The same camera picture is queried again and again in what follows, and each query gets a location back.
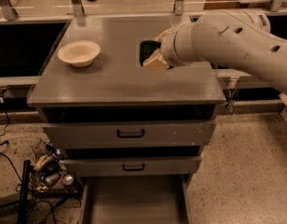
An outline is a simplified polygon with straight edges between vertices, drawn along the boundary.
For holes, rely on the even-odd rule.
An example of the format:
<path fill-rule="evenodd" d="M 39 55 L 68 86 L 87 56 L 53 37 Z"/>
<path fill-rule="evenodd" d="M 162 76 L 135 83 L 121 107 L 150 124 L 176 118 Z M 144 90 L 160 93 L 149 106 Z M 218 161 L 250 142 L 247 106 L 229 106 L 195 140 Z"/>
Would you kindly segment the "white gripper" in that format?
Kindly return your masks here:
<path fill-rule="evenodd" d="M 159 34 L 155 41 L 161 43 L 160 49 L 156 49 L 143 62 L 143 66 L 162 71 L 170 66 L 187 66 L 198 62 L 199 57 L 192 42 L 193 28 L 193 22 L 180 23 Z"/>

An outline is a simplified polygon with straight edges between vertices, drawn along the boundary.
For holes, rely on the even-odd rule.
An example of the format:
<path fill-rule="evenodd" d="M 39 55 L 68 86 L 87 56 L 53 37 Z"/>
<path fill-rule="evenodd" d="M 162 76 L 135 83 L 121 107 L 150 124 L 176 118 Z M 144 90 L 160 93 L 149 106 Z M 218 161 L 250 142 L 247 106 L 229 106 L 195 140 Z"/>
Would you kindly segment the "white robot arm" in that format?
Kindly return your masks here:
<path fill-rule="evenodd" d="M 240 70 L 287 96 L 287 39 L 270 33 L 263 13 L 252 10 L 208 11 L 196 21 L 162 32 L 141 65 L 165 70 L 209 62 Z"/>

